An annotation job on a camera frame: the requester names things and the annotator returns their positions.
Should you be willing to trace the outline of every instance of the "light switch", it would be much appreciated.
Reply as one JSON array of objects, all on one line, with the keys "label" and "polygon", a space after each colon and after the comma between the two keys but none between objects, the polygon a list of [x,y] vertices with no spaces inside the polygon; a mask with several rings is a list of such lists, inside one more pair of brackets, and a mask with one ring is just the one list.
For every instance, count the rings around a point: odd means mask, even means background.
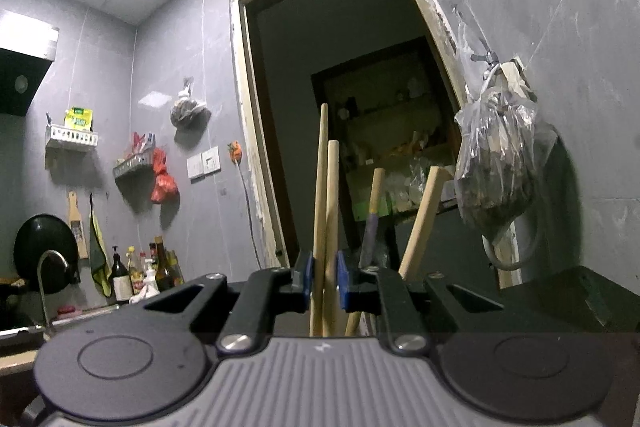
[{"label": "light switch", "polygon": [[204,176],[202,168],[202,154],[196,154],[191,158],[187,158],[187,175],[190,180]]},{"label": "light switch", "polygon": [[202,169],[205,174],[220,170],[220,155],[218,155],[218,147],[213,147],[202,153]]}]

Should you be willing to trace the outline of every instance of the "towel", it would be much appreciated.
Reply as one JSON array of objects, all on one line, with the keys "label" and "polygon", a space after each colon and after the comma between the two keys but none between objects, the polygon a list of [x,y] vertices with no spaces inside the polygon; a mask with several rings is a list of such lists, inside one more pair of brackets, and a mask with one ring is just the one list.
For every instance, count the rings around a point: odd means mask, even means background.
[{"label": "towel", "polygon": [[106,248],[102,240],[102,232],[98,225],[98,218],[95,215],[94,195],[89,194],[89,205],[91,206],[91,222],[89,224],[89,266],[91,267],[91,277],[94,278],[98,288],[105,297],[111,297],[111,267],[107,262],[105,254]]}]

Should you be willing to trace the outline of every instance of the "circular pad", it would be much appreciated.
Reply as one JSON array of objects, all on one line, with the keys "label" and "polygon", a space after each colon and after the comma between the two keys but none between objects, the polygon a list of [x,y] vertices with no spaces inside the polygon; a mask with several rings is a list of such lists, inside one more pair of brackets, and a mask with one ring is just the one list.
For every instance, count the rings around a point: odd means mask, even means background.
[{"label": "circular pad", "polygon": [[145,341],[135,337],[106,337],[87,344],[78,363],[89,375],[105,380],[129,378],[144,371],[154,359]]},{"label": "circular pad", "polygon": [[595,409],[612,370],[588,333],[457,333],[440,350],[449,385],[491,415],[559,422]]},{"label": "circular pad", "polygon": [[62,412],[93,422],[141,419],[174,407],[207,373],[204,348],[188,331],[99,326],[60,333],[38,352],[36,383]]}]

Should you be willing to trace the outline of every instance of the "red plastic bag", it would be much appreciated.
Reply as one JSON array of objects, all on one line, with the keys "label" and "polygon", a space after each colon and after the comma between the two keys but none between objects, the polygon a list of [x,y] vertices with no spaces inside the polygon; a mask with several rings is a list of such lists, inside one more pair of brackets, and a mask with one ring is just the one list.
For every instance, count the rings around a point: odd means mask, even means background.
[{"label": "red plastic bag", "polygon": [[178,185],[174,177],[166,171],[166,154],[160,148],[154,149],[154,172],[156,174],[156,186],[151,193],[153,203],[162,203],[167,196],[175,196],[178,193]]}]

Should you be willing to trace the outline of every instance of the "yellow package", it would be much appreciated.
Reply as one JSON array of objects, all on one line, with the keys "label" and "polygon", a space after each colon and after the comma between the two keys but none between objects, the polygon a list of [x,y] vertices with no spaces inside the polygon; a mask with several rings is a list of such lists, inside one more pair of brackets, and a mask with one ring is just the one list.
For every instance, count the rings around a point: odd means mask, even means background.
[{"label": "yellow package", "polygon": [[91,109],[72,107],[66,110],[65,127],[78,131],[89,131],[91,130],[93,117],[94,112]]}]

